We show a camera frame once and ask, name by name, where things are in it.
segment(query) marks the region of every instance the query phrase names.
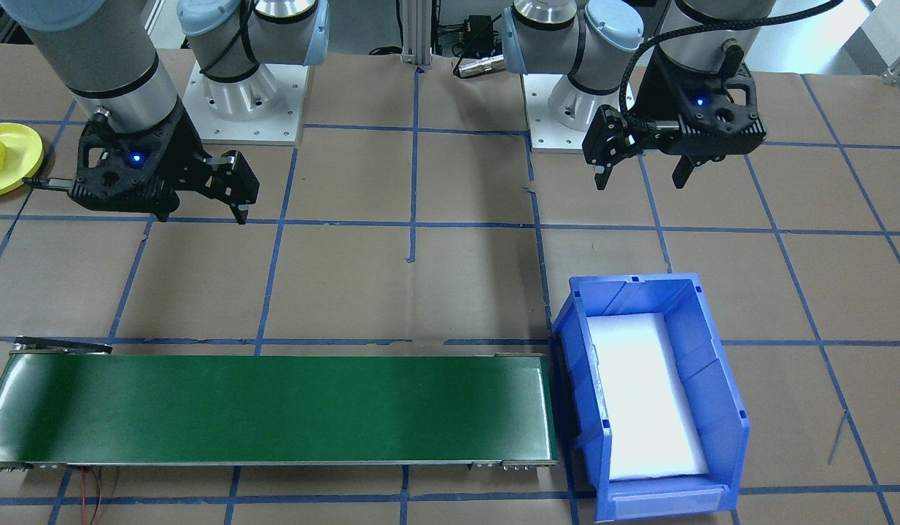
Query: blue tape line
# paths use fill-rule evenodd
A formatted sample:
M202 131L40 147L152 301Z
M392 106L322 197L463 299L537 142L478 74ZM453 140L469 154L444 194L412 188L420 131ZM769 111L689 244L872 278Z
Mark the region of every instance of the blue tape line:
M900 485L879 485L882 492L900 493ZM740 495L775 494L823 494L823 493L874 493L871 485L821 485L821 486L743 486ZM576 499L596 499L595 491L576 491ZM409 502L480 502L511 501L511 499L569 499L567 491L540 492L486 492L486 493L436 493L409 496ZM80 505L79 497L0 498L0 506L60 506ZM96 497L86 499L87 505L96 505ZM144 497L117 496L104 498L103 505L226 505L230 496L177 496ZM286 494L265 496L236 496L236 505L254 504L346 504L346 502L399 502L400 494Z
M285 219L284 223L293 226L381 226L407 228L410 222L400 220L332 220L332 219Z
M770 494L837 494L851 492L874 492L873 485L811 485L811 486L743 486L739 493L743 496Z
M58 498L0 498L0 506L48 506L57 501Z
M884 144L843 144L841 147L845 149L900 149L900 146Z
M656 232L654 226L634 226L619 224L541 224L544 230L632 230L632 232Z
M751 159L747 155L744 155L746 166L748 167L749 174L751 175L751 181L754 183L754 187L756 187L758 196L761 199L762 206L764 207L764 213L767 214L767 219L771 222L771 228L777 230L777 223L774 221L774 215L771 213L771 208L768 206L767 199L764 198L764 192L761 189L761 183L758 180L758 175L756 171L754 171L754 166L751 164ZM856 426L856 421L854 421L853 415L849 411L849 403L846 402L846 396L842 393L842 386L839 385L839 379L836 375L836 370L833 368L833 363L829 359L829 354L826 353L826 345L823 343L823 337L820 336L820 330L817 328L816 320L813 319L813 312L810 309L810 303L807 302L807 296L803 292L803 288L800 286L800 279L797 278L796 269L794 269L794 264L791 262L790 254L787 253L787 246L784 245L783 237L780 233L775 232L774 237L777 239L777 245L780 247L781 256L784 258L784 262L787 265L787 271L791 275L791 280L794 282L794 288L796 288L797 295L800 298L800 303L803 305L804 314L807 316L807 321L810 323L810 329L813 331L813 337L816 338L818 343L818 348L820 349L820 355L823 356L823 362L826 363L826 372L829 373L829 378L833 382L833 388L836 389L836 396L838 396L839 404L842 406L843 410L847 411L847 421L849 421L849 429L853 436L856 438L856 445L858 446L859 453L861 455L861 459L864 461L864 466L866 466L866 470L868 471L868 476L871 479L872 485L877 492L877 498L881 502L881 509L884 511L884 516L887 518L889 525L893 525L893 519L891 518L891 511L888 507L887 499L884 498L884 494L881 493L880 489L877 485L877 476L874 474L874 468L871 464L871 459L868 458L868 453L864 448L864 442L861 441L861 435L858 432L858 427Z
M414 119L411 137L411 226L408 233L409 248L408 256L406 257L406 262L408 263L414 262L414 258L417 256L417 149L418 136L420 136L418 122L420 119L421 73L424 73L424 69L420 67L414 69Z
M113 325L109 327L109 337L111 339L116 337L116 332L120 329L120 320L123 319L123 310L126 309L126 300L129 298L129 292L133 289L133 282L136 281L136 272L139 269L139 261L142 259L142 254L146 251L146 245L149 243L149 236L154 219L155 218L151 215L149 215L149 219L146 219L146 229L144 229L142 240L140 240L139 246L136 248L136 256L133 257L133 266L129 269L129 276L126 278L126 284L123 286L123 293L120 295L120 303L116 307L116 315L113 316Z
M378 345L386 346L391 343L410 343L411 339L284 339L265 337L263 345L288 345L288 346L306 346L306 345Z
M284 183L284 198L281 202L281 211L278 213L278 226L276 227L276 240L272 246L272 260L269 263L269 275L265 283L265 297L263 299L263 312L259 318L259 331L256 333L256 348L253 355L261 355L263 353L263 343L265 338L265 325L269 319L269 308L272 305L272 289L274 288L274 278L278 269L278 254L281 252L281 241L284 236L284 219L287 218L287 203L291 199L291 188L294 186L294 172L297 169L298 149L291 149L291 161L287 167L287 182Z
M51 505L51 514L47 518L47 525L56 525L58 523L58 514L61 511L61 505L63 505L64 494L67 493L67 486L71 484L72 472L74 472L73 468L67 467L64 469L64 475L58 485L58 494L54 498L54 505Z
M420 494L411 496L412 502L499 502L512 499L569 499L570 493L564 491L541 492L484 492L484 493L456 493L447 492L439 494Z
M641 168L641 176L644 177L644 189L648 193L648 202L651 203L651 215L654 216L654 230L657 232L657 240L661 243L661 252L664 253L667 272L673 273L674 267L670 263L670 253L667 251L667 242L664 240L664 228L661 226L661 218L657 214L657 201L654 200L654 192L651 192L651 180L648 177L648 169L644 166L644 155L637 156L637 165Z
M530 230L534 224L526 222L416 222L418 228L510 228Z
M410 132L413 128L404 126L356 126L352 124L304 124L306 128L323 130L364 130L364 131L403 131Z
M238 496L237 505L252 504L389 504L397 494Z
M777 142L775 140L764 141L764 146L793 146L793 147L837 147L830 143L820 142Z
M421 133L476 134L477 136L529 136L527 131L518 130L454 130L445 128L418 128Z
M0 219L15 219L9 214L0 214ZM82 220L83 222L144 222L145 216L129 215L23 215L19 220ZM236 224L235 219L214 217L172 217L168 222L205 222ZM526 222L401 222L401 220L337 220L337 219L249 219L251 224L278 224L295 226L374 226L383 228L408 228L414 224L418 228L510 228L530 229L534 224ZM546 224L544 230L632 230L632 232L656 232L656 226L635 224ZM770 228L741 228L713 226L661 226L664 232L692 233L793 233L798 236L900 236L900 230L773 230Z
M401 465L401 492L399 494L399 525L408 525L408 485L411 482L411 473L408 465Z
M547 345L549 339L447 339L444 346L537 346Z
M900 485L881 485L882 492L900 492Z
M239 489L239 475L242 470L242 467L233 467L233 480L230 482L230 497L227 498L223 525L233 525L233 509L236 508L236 492Z
M79 222L146 222L144 215L23 215L20 220L79 220Z
M169 217L168 222L207 222L220 224L236 224L236 219L229 217ZM247 224L277 224L275 219L246 219Z
M804 339L723 339L723 346L819 346L817 341Z
M361 131L397 131L397 132L420 132L420 133L450 133L450 134L476 134L477 136L527 136L527 131L521 130L459 130L452 128L422 128L417 125L417 118L414 119L412 127L406 126L364 126L354 124L321 124L310 123L304 124L306 128L327 129L327 130L361 130Z
M842 158L846 160L846 166L849 166L850 173L853 174L853 179L856 180L856 185L858 186L861 196L864 197L864 202L867 203L868 209L871 210L872 216L874 216L874 221L877 222L877 226L881 229L881 232L884 233L884 237L888 242L888 245L891 247L891 251L894 253L894 258L897 259L898 265L900 265L900 252L897 250L897 246L894 246L894 241L891 239L891 236L888 235L888 229L885 228L883 220L881 220L879 214L877 213L876 207L874 207L874 203L871 201L871 197L868 196L868 192L864 189L864 184L861 183L861 179L858 176L858 172L856 171L856 167L853 166L853 161L849 158L849 153L846 152L846 149L843 147L842 143L839 140L839 136L836 134L836 130L833 129L833 124L829 122L826 113L823 111L823 107L820 106L819 99L816 98L816 93L813 93L813 87L810 86L810 81L807 81L807 77L801 74L800 79L803 79L804 86L807 86L807 92L810 93L810 97L813 99L813 103L816 104L816 109L820 112L820 116L823 117L823 122L826 123L826 127L829 128L829 133L832 134L833 140L836 141L837 146L839 147L839 152L842 153Z

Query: black cable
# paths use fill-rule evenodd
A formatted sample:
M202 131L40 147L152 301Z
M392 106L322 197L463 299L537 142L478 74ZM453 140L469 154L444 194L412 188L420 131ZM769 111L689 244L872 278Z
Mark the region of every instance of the black cable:
M502 17L503 17L503 14L499 13L499 15L497 15L497 17L494 17L494 19L492 19L490 21L490 23L487 23L485 26L480 27L479 31L477 31L476 34L473 35L473 38L470 39L469 42L467 42L466 47L463 47L463 51L459 54L459 60L457 60L457 65L453 66L454 77L459 77L459 65L463 62L463 57L466 56L466 51L469 51L470 47L473 46L473 43L476 42L476 40L478 40L480 36L483 36L483 33L486 33L486 30L488 28L492 27L493 24L496 23L497 21L499 21L499 19Z
M369 51L371 55L396 55L400 53L401 47L398 46L376 47L376 49Z
M667 33L657 34L657 36L639 46L639 49L635 51L635 54L633 54L631 60L628 61L628 66L626 66L626 70L624 70L624 73L622 74L622 81L619 83L619 112L622 113L623 119L626 120L630 127L640 127L641 129L647 129L646 122L641 122L640 119L637 119L636 117L633 117L630 115L630 113L628 113L628 103L626 102L626 97L622 96L621 93L626 92L626 89L628 88L628 81L630 81L631 79L632 71L634 71L635 64L637 64L637 61L640 60L641 55L643 55L645 51L649 50L651 47L656 46L656 44L660 44L661 42L671 39L679 39L679 37L681 36L709 33L710 31L747 31L756 27L779 26L783 23L791 23L791 21L804 20L810 17L814 17L816 15L819 15L820 13L824 13L830 9L833 9L833 7L838 6L838 4L841 4L842 2L843 0L829 0L826 3L819 4L819 6L810 7L810 9L796 11L795 13L790 13L780 17L764 17L764 19L752 20L726 20L721 21L720 23L707 24L707 26L684 27L683 29L676 29Z
M401 25L401 0L395 0L395 20L397 20L397 39L404 47L404 26Z
M103 501L103 486L100 484L100 478L103 476L103 467L100 467L100 474L94 471L93 467L87 469L93 474L93 481L97 484L97 504L93 506L93 516L90 517L90 525L93 525L94 519L97 519L97 511L100 510L100 502Z
M207 71L213 69L213 66L216 66L217 63L223 60L223 57L225 57L230 52L230 49L233 49L236 41L239 40L240 36L242 36L243 30L246 29L246 24L249 23L249 17L251 17L253 11L256 10L256 1L257 0L250 0L249 9L244 12L242 10L240 11L239 29L236 30L235 34L233 34L233 38L230 39L230 43L227 43L226 47L224 47L223 50L220 51L220 54L217 54L217 57L214 58L213 62L207 64L207 67L202 67L202 69L200 70L201 74L206 74ZM244 4L239 4L239 9L246 9L246 7L244 7Z

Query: power cord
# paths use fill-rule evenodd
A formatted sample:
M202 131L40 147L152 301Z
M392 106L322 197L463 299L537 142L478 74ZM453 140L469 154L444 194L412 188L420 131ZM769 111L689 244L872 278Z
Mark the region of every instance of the power cord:
M497 21L499 21L499 19L502 18L502 17L503 17L503 14L499 13L499 16L494 17L494 19L492 19L492 21L490 21L490 23L487 23L485 26L483 26L482 28L480 28L480 30L477 31L476 34L474 34L473 38L470 39L470 42L466 44L466 47L463 47L463 51L460 51L460 54L459 54L459 60L457 60L456 66L453 66L453 75L454 75L454 77L457 77L457 79L460 78L460 75L459 75L459 65L460 65L461 63L463 63L463 57L466 56L466 51L469 51L469 50L470 50L470 47L473 46L473 43L476 42L476 40L478 40L480 36L483 36L483 33L486 33L486 30L487 30L488 28L492 27L492 26L493 26Z
M233 49L233 46L236 44L236 41L239 40L239 37L243 36L243 31L246 30L246 24L249 23L249 17L251 17L253 11L256 10L256 3L257 0L250 0L249 9L246 9L246 11L243 11L243 4L240 4L239 29L236 30L233 38L230 39L230 43L227 43L226 47L224 47L223 50L220 51L220 54L217 54L217 57L214 58L213 62L207 64L207 67L202 67L201 74L206 74L207 71L213 69L213 66L216 66L217 63L223 60L223 57L225 57L230 52L230 49Z

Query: metal mounting plate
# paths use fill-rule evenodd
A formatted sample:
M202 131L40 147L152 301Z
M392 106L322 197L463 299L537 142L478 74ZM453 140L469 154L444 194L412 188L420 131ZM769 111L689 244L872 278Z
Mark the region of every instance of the metal mounting plate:
M544 153L583 153L586 132L567 128L554 119L547 107L547 99L563 74L523 74L524 110L531 130L531 149ZM631 86L626 92L628 106L635 102Z
M307 91L307 66L287 66L270 63L268 69L278 82L278 92L284 96L265 119L252 122L231 122L211 111L203 95L200 66L194 63L187 81L184 107L197 128L204 144L264 144L295 146L300 138L304 96Z

